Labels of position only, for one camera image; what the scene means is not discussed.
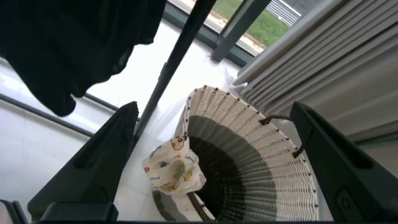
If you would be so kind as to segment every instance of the white cloth with cartoon print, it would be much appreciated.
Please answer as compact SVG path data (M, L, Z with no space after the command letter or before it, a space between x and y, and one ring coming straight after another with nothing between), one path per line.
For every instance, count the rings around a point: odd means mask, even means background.
M142 166L154 187L168 195L200 190L206 178L198 156L189 148L189 137L175 137L157 147Z

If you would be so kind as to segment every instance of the green grass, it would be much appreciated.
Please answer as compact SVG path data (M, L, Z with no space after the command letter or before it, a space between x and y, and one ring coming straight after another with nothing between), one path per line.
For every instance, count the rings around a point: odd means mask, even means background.
M243 0L217 0L213 11L229 20ZM264 10L246 31L247 34L264 44L271 46L282 37L290 27Z

